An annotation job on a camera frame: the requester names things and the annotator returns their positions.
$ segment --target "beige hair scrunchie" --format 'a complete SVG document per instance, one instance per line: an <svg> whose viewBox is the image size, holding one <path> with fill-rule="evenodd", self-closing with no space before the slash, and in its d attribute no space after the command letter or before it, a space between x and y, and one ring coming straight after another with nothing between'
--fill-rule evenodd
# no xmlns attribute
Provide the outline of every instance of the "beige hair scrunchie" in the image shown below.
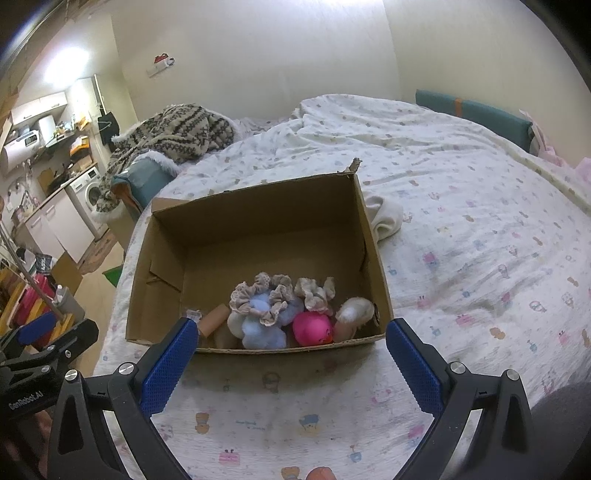
<svg viewBox="0 0 591 480"><path fill-rule="evenodd" d="M269 305L271 308L261 311L250 305L250 299L253 295L263 293L275 287L269 294ZM248 315L257 317L265 326L272 326L277 323L279 313L287 308L287 302L294 298L291 278L287 275L274 275L270 278L265 272L259 273L255 277L253 285L249 286L242 282L236 286L230 294L230 308L245 317Z"/></svg>
<svg viewBox="0 0 591 480"><path fill-rule="evenodd" d="M294 289L295 294L304 299L304 305L309 312L324 313L329 317L333 309L329 304L335 297L335 279L326 277L323 287L319 287L313 278L298 278Z"/></svg>

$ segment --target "pink toy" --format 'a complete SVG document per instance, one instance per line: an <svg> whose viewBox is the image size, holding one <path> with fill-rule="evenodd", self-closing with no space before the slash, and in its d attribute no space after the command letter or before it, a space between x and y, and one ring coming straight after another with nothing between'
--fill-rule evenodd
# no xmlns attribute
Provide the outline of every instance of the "pink toy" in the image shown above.
<svg viewBox="0 0 591 480"><path fill-rule="evenodd" d="M292 328L295 340L301 346L332 343L333 327L323 313L302 312L295 316Z"/></svg>

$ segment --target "ceiling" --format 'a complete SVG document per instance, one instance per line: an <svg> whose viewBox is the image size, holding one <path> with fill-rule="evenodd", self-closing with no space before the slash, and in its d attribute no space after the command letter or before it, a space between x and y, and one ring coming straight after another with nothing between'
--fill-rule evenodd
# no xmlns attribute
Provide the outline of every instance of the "ceiling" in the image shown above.
<svg viewBox="0 0 591 480"><path fill-rule="evenodd" d="M80 78L120 68L111 16L105 12L81 15L77 20L70 20L64 25L27 71L19 86L17 106L63 90L46 82L44 77L51 60L59 51L69 47L81 48L89 53Z"/></svg>

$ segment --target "tile floor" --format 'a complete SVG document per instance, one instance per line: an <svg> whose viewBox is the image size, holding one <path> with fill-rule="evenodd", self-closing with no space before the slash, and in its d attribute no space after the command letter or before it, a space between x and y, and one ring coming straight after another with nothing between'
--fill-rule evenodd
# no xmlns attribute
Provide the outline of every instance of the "tile floor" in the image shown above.
<svg viewBox="0 0 591 480"><path fill-rule="evenodd" d="M111 319L115 287L103 275L105 270L123 263L123 249L115 244L102 265L92 273L84 275L74 298L86 311L86 317L94 320L99 326L99 339L76 361L76 368L85 377L90 377L99 359L100 350Z"/></svg>

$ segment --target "white patterned bedsheet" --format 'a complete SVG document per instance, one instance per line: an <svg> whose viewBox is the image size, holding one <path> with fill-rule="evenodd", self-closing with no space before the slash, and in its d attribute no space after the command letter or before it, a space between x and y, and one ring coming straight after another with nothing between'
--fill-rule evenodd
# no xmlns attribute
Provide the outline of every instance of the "white patterned bedsheet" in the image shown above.
<svg viewBox="0 0 591 480"><path fill-rule="evenodd" d="M160 196L192 199L334 172L353 157L363 161L363 189L405 210L402 229L379 245L397 316L448 361L483 374L516 369L530 404L587 378L588 195L484 127L402 102L322 96L191 166ZM149 214L129 247L95 374L145 351L124 334ZM294 355L297 362L193 358L164 412L152 417L192 478L295 480L319 465L346 480L396 474L431 416L419 410L384 342ZM109 421L130 474L142 478ZM475 424L471 417L467 432Z"/></svg>

